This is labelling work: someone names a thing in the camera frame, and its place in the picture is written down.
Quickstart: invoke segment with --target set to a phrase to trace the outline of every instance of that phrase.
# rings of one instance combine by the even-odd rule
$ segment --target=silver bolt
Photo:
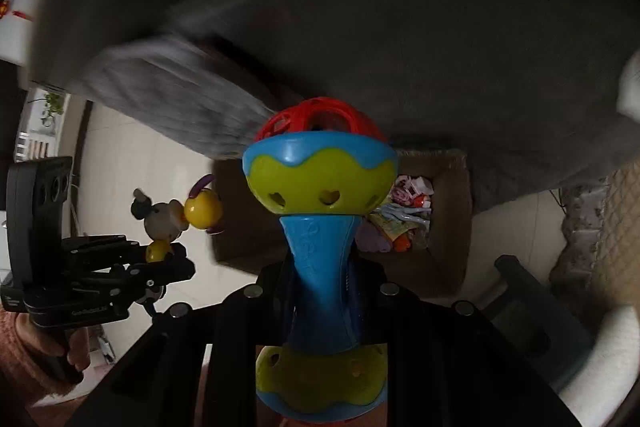
[[[462,315],[463,317],[469,317],[473,315],[475,311],[473,304],[469,301],[456,302],[454,309],[458,315]]]
[[[171,315],[174,319],[179,319],[180,317],[184,317],[190,311],[191,306],[189,306],[186,302],[176,302],[169,308],[169,315]]]
[[[244,296],[249,299],[255,299],[262,295],[262,292],[262,286],[257,284],[250,284],[244,289]]]
[[[380,292],[382,293],[382,295],[393,297],[394,295],[398,295],[400,293],[400,286],[398,286],[394,282],[385,282],[380,285]]]

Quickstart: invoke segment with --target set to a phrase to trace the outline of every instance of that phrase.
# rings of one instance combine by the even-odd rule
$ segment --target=toy rattle with animal head
[[[222,203],[215,190],[206,188],[213,174],[199,179],[189,192],[184,205],[178,200],[153,204],[142,190],[133,191],[131,214],[144,219],[147,235],[153,240],[146,248],[146,261],[156,263],[172,253],[171,243],[193,225],[196,229],[215,233],[215,225],[222,217]]]

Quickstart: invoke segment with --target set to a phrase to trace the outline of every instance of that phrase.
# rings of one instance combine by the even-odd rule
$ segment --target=grey bed sheet
[[[189,48],[211,36],[292,92],[353,104],[394,145],[466,150],[475,211],[603,176],[640,151],[640,126],[616,113],[638,0],[45,0],[38,16],[28,80],[213,158],[241,153],[282,100],[238,90],[215,60],[213,73],[208,58],[194,70]],[[122,44],[145,30],[161,35]]]

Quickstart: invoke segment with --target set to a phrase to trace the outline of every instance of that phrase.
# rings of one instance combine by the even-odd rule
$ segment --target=blue rattle handle
[[[348,301],[351,244],[362,218],[318,214],[282,216],[300,279],[290,346],[310,355],[329,355],[358,345]]]

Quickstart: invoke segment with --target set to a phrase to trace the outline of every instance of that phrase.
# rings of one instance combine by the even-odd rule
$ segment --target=purple ring
[[[206,174],[198,181],[196,181],[195,185],[193,185],[193,187],[189,191],[189,198],[195,198],[198,194],[200,194],[204,187],[206,187],[210,183],[213,183],[214,179],[216,179],[216,177],[213,174]]]

